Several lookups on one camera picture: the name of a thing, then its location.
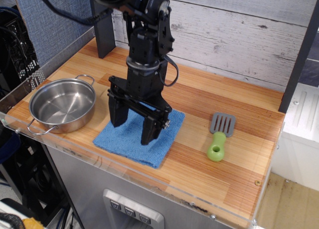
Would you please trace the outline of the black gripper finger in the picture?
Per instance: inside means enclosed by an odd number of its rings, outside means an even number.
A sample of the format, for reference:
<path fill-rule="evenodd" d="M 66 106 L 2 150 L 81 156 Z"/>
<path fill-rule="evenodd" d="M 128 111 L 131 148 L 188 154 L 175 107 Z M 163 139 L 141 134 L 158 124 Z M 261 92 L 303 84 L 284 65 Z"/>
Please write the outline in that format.
<path fill-rule="evenodd" d="M 109 112 L 112 125 L 119 127 L 126 122 L 129 107 L 122 100 L 109 96 Z"/>
<path fill-rule="evenodd" d="M 146 117 L 143 122 L 141 144 L 148 145 L 152 140 L 157 139 L 164 126 L 163 120 Z"/>

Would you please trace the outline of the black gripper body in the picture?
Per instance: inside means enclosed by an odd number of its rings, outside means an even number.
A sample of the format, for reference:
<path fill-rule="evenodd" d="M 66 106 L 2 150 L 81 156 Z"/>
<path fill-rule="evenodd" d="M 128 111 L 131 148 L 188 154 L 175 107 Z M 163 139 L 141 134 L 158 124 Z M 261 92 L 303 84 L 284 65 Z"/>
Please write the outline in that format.
<path fill-rule="evenodd" d="M 127 78 L 111 76 L 108 95 L 122 100 L 129 109 L 143 117 L 153 117 L 168 125 L 171 107 L 162 98 L 161 92 L 167 71 L 167 61 L 157 60 L 152 64 L 142 65 L 127 59 Z"/>

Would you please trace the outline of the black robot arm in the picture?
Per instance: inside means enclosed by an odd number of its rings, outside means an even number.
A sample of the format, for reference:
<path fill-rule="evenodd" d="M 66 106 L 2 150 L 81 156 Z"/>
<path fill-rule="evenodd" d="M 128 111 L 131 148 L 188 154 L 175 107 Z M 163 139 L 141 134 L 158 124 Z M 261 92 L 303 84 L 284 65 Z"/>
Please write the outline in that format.
<path fill-rule="evenodd" d="M 161 93 L 174 38 L 170 31 L 169 0 L 94 0 L 122 12 L 129 42 L 125 79 L 111 76 L 108 90 L 109 112 L 114 127 L 128 119 L 129 110 L 144 118 L 141 144 L 158 138 L 169 125 L 171 106 Z"/>

